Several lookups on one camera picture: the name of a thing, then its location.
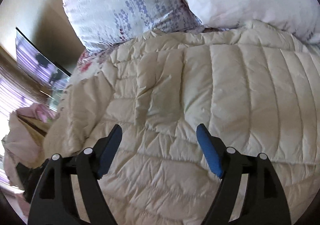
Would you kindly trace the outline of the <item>pink cloth pile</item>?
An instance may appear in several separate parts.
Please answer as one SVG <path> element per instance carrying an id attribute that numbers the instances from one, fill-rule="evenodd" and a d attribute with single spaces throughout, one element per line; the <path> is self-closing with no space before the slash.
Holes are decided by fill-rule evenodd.
<path id="1" fill-rule="evenodd" d="M 18 163 L 36 168 L 44 161 L 43 141 L 55 116 L 55 111 L 40 103 L 19 108 L 10 114 L 9 134 L 2 139 L 2 145 L 4 172 L 11 185 L 24 189 L 16 170 Z"/>

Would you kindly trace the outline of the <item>cream quilted down jacket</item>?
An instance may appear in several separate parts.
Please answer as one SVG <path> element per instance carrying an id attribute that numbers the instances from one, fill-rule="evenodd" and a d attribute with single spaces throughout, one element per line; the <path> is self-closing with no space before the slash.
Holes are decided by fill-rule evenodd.
<path id="1" fill-rule="evenodd" d="M 319 190 L 319 45 L 259 21 L 201 34 L 152 30 L 89 59 L 65 89 L 45 157 L 75 155 L 120 125 L 99 181 L 119 224 L 200 224 L 219 186 L 196 127 L 266 153 L 296 222 Z"/>

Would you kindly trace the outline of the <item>floral bed sheet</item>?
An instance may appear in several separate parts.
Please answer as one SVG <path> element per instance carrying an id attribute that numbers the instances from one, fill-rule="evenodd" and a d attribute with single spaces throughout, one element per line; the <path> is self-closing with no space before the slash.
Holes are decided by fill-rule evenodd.
<path id="1" fill-rule="evenodd" d="M 239 46 L 308 50 L 293 35 L 263 26 L 164 33 L 152 30 L 123 44 L 83 52 L 58 106 L 68 124 L 71 151 L 79 149 L 100 122 L 131 122 L 174 132 L 187 115 L 207 119 L 213 85 Z"/>

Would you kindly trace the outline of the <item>lavender print pillow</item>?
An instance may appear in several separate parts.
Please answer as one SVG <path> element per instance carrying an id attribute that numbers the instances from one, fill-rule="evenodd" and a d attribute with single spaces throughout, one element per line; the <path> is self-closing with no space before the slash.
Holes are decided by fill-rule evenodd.
<path id="1" fill-rule="evenodd" d="M 141 34 L 198 30 L 201 25 L 183 0 L 62 0 L 65 14 L 90 53 Z"/>

